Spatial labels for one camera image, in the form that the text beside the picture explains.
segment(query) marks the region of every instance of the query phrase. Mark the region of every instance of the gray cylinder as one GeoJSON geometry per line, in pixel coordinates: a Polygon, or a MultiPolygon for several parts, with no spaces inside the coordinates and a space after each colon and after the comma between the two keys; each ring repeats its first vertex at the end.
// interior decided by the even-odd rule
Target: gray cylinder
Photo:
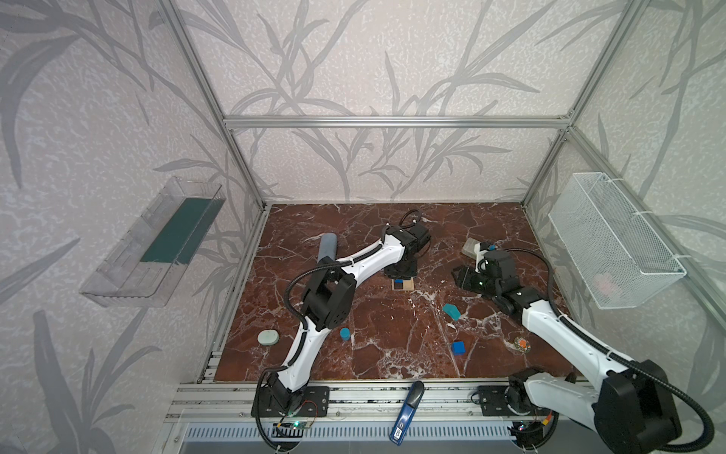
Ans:
{"type": "Polygon", "coordinates": [[[325,233],[320,238],[320,249],[318,249],[318,262],[323,257],[330,257],[335,260],[335,254],[338,252],[338,236],[335,233],[325,233]]]}

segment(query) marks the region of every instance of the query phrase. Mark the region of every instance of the green mat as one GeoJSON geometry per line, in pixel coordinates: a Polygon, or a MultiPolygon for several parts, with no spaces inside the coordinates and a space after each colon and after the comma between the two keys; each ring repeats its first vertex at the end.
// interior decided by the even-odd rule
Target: green mat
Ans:
{"type": "Polygon", "coordinates": [[[188,265],[222,205],[224,199],[184,199],[141,261],[188,265]]]}

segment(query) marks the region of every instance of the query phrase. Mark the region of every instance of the red marble surface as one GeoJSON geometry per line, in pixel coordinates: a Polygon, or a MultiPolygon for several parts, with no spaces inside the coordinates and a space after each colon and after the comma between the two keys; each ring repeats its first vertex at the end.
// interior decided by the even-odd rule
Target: red marble surface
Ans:
{"type": "MultiPolygon", "coordinates": [[[[282,292],[290,279],[315,265],[322,233],[336,233],[338,256],[347,256],[373,243],[383,224],[397,223],[411,208],[422,210],[432,235],[431,249],[419,261],[415,290],[392,290],[382,272],[362,283],[348,319],[323,344],[311,379],[505,377],[530,366],[555,376],[572,371],[538,336],[491,301],[457,288],[451,276],[460,264],[474,265],[461,253],[467,236],[496,241],[500,248],[539,249],[517,203],[277,205],[265,226],[216,380],[256,381],[262,369],[282,363],[298,326],[282,305],[282,292]],[[462,313],[458,321],[441,310],[447,303],[462,313]],[[351,330],[349,341],[340,338],[345,327],[351,330]],[[258,333],[266,329],[280,333],[276,345],[258,344],[258,333]],[[514,348],[519,336],[531,343],[528,353],[514,348]],[[454,341],[464,342],[464,355],[452,354],[454,341]]],[[[544,292],[546,267],[528,254],[513,254],[523,284],[544,292]]],[[[293,304],[300,301],[302,288],[293,291],[293,304]]]]}

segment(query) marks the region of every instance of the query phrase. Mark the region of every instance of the mesh basket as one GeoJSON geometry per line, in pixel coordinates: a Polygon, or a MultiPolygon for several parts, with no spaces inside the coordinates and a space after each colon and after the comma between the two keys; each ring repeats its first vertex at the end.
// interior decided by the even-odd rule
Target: mesh basket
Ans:
{"type": "Polygon", "coordinates": [[[601,309],[640,306],[685,276],[680,261],[606,174],[572,174],[550,220],[601,309]]]}

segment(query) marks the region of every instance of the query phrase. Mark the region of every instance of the leaf pattern wallpaper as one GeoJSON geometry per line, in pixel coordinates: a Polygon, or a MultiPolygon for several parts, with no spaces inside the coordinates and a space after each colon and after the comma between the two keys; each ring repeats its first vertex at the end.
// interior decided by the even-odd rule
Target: leaf pattern wallpaper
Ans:
{"type": "MultiPolygon", "coordinates": [[[[652,1],[577,127],[722,290],[726,288],[726,1],[652,1]]],[[[634,309],[600,310],[547,214],[571,174],[592,171],[566,145],[528,206],[573,313],[602,339],[651,358],[717,428],[726,450],[726,337],[683,283],[634,309]]],[[[684,440],[701,427],[679,403],[684,440]]]]}
{"type": "Polygon", "coordinates": [[[142,453],[260,211],[153,2],[0,1],[0,451],[142,453]],[[78,293],[172,175],[227,202],[160,309],[78,293]]]}
{"type": "MultiPolygon", "coordinates": [[[[227,115],[560,115],[625,5],[178,3],[227,115]]],[[[520,200],[554,136],[491,129],[237,131],[265,197],[295,202],[520,200]]]]}

